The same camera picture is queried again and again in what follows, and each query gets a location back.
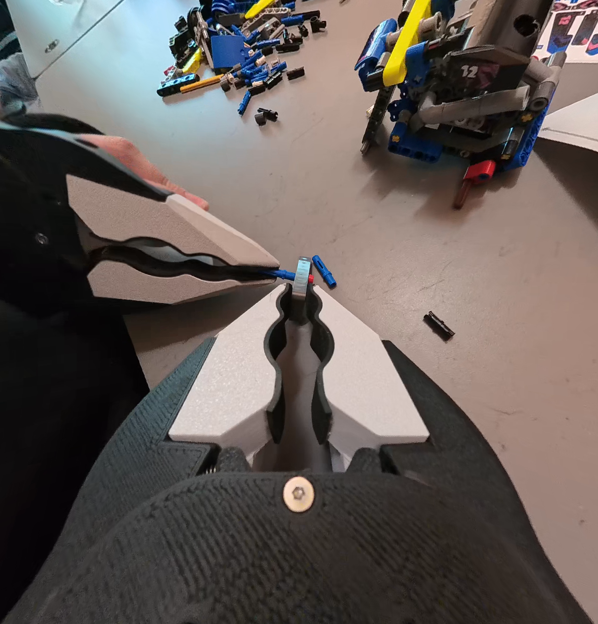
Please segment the grey lego beam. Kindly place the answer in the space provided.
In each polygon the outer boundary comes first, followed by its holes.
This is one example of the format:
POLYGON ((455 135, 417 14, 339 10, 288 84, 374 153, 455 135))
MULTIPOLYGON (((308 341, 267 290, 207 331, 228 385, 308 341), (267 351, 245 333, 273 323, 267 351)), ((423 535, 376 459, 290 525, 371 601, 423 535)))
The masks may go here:
POLYGON ((291 315, 293 322, 302 326, 308 322, 306 297, 310 283, 312 261, 306 256, 298 259, 291 296, 291 315))

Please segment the person's left hand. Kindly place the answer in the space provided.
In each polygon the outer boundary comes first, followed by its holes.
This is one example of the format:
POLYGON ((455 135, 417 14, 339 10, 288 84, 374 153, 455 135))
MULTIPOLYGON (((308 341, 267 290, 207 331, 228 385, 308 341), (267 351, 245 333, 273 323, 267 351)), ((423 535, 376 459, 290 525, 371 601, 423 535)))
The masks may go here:
POLYGON ((125 167, 133 173, 146 180, 157 188, 169 191, 172 194, 180 195, 190 200, 201 209, 208 211, 209 203, 172 183, 146 156, 128 139, 120 136, 103 136, 95 134, 78 134, 77 139, 89 144, 93 144, 105 152, 115 157, 125 167))

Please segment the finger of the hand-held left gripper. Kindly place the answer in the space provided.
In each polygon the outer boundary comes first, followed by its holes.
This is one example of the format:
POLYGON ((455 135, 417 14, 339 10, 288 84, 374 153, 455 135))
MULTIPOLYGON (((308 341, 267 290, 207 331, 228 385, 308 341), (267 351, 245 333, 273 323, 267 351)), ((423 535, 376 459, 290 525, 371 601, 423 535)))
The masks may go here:
POLYGON ((98 237, 167 243, 186 255, 207 254, 231 266, 278 268, 262 246, 181 195, 162 201, 67 175, 69 206, 98 237))
POLYGON ((278 261, 231 265, 174 248, 99 248, 90 254, 87 274, 98 298, 176 305, 272 282, 278 261))

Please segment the pile of loose lego pieces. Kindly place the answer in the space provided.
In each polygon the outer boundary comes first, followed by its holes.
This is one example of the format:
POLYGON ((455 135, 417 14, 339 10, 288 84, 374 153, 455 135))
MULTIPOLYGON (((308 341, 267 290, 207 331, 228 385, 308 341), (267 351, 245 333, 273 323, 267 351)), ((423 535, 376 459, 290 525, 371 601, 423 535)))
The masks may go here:
POLYGON ((200 1, 175 23, 168 41, 173 63, 156 93, 166 99, 211 87, 234 90, 242 93, 244 117, 254 98, 305 76, 303 66, 288 67, 283 56, 326 29, 318 9, 297 8, 295 1, 200 1))

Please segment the black lego pin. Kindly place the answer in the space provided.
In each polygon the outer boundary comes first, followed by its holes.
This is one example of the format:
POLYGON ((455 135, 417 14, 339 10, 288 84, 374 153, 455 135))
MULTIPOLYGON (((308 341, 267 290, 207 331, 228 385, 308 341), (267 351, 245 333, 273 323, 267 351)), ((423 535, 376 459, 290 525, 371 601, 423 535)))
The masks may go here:
POLYGON ((423 322, 445 342, 448 342, 455 336, 455 332, 432 311, 423 316, 423 322))

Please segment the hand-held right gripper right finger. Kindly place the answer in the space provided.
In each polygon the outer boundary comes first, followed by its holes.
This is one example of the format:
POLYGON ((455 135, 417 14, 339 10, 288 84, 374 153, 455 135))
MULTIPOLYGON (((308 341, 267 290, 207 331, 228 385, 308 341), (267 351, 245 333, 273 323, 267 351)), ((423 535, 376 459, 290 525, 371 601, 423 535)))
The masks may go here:
POLYGON ((379 335, 319 286, 310 286, 306 314, 319 359, 312 428, 328 444, 334 471, 359 449, 423 443, 429 432, 379 335))

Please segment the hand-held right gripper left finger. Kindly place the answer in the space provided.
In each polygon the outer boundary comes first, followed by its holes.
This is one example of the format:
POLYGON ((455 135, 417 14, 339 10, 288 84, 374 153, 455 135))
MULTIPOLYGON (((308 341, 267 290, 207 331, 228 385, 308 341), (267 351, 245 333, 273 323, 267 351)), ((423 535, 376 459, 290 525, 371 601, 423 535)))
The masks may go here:
POLYGON ((170 440, 239 448, 250 466, 279 443, 285 396, 277 362, 287 344, 292 287, 280 285, 221 330, 177 412, 170 440))

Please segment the instruction booklet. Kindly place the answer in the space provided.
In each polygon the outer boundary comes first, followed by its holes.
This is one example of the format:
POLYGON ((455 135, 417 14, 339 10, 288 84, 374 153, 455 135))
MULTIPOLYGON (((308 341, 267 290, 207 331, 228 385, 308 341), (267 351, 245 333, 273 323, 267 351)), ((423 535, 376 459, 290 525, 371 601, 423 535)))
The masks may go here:
POLYGON ((547 115, 538 137, 598 153, 598 93, 547 115))

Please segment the light grey table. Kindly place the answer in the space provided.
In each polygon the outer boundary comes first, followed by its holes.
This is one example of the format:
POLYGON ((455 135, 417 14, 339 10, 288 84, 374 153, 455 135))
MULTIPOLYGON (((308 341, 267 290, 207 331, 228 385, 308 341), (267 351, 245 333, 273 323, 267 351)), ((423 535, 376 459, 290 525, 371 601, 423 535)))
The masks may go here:
POLYGON ((121 1, 7 1, 33 79, 69 50, 121 1))

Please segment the sticker sheet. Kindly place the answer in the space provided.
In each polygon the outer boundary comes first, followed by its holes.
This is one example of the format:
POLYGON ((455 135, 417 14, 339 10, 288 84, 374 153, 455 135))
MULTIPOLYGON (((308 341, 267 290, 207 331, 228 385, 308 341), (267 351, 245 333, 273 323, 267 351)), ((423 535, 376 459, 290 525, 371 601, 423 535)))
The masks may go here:
POLYGON ((568 63, 598 63, 598 1, 554 1, 534 56, 558 52, 568 63))

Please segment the blue lego vehicle model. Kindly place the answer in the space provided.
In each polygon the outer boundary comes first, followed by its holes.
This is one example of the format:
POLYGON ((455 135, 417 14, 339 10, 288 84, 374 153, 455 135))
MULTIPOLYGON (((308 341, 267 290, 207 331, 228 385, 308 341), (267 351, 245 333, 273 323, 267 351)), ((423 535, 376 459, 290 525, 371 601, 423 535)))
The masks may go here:
POLYGON ((567 57, 535 56, 553 4, 475 1, 456 19, 455 1, 403 1, 396 19, 373 29, 354 68, 364 91, 377 94, 362 155, 388 114, 389 152, 468 162, 455 209, 474 186, 523 167, 567 57))

